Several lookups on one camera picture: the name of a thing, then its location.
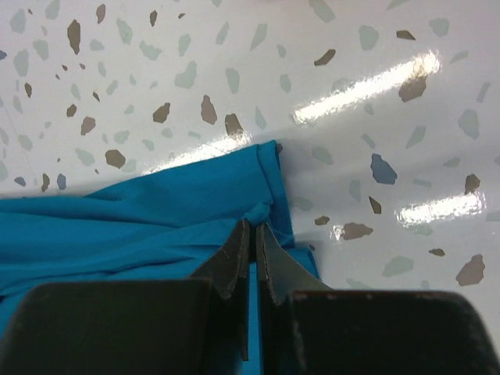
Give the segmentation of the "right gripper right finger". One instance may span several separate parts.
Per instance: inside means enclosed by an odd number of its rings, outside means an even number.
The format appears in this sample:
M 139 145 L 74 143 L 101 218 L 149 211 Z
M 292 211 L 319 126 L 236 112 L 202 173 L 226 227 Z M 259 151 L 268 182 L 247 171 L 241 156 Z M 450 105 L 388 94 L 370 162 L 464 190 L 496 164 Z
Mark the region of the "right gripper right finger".
M 264 374 L 496 374 L 475 308 L 446 291 L 336 290 L 256 230 Z

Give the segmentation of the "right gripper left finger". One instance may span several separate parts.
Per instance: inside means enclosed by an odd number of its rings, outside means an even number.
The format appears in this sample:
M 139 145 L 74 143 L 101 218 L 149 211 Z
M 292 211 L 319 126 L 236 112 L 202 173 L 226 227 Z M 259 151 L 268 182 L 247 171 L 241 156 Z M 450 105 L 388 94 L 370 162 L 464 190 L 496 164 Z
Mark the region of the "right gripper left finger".
M 42 284 L 1 340 L 4 374 L 239 374 L 250 226 L 189 277 Z

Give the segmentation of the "blue t shirt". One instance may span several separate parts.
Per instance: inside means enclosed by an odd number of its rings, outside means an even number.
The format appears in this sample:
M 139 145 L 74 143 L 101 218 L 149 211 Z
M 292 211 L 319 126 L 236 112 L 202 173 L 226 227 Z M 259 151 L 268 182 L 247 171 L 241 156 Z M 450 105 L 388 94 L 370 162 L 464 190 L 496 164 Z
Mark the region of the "blue t shirt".
M 255 238 L 270 226 L 279 245 L 314 277 L 308 249 L 296 248 L 275 141 L 137 177 L 82 197 L 1 202 L 1 340 L 22 300 L 42 284 L 189 277 L 237 223 L 250 226 L 248 359 L 261 371 Z

